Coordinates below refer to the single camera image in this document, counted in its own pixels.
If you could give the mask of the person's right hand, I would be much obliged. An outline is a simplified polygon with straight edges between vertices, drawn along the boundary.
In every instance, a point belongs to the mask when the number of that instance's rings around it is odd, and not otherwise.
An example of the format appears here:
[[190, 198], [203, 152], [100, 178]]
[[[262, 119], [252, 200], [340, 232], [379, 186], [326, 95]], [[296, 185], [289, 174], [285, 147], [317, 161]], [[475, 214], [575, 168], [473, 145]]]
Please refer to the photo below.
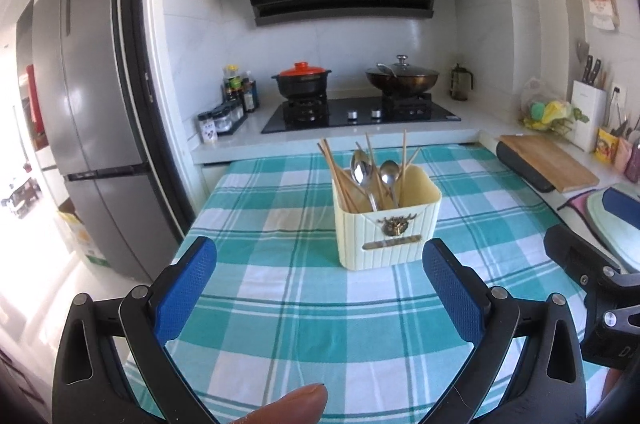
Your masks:
[[610, 369], [606, 374], [605, 381], [602, 389], [602, 398], [606, 398], [613, 388], [620, 381], [620, 377], [623, 375], [623, 371], [617, 369]]

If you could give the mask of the person's left hand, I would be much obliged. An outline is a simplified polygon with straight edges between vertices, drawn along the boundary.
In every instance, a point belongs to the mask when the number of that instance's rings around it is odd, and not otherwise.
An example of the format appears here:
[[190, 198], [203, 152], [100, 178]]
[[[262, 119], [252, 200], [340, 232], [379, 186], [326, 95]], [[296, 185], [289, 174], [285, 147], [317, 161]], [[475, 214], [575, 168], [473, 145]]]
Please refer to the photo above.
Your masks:
[[323, 384], [311, 384], [289, 392], [233, 424], [317, 424], [326, 408], [329, 393]]

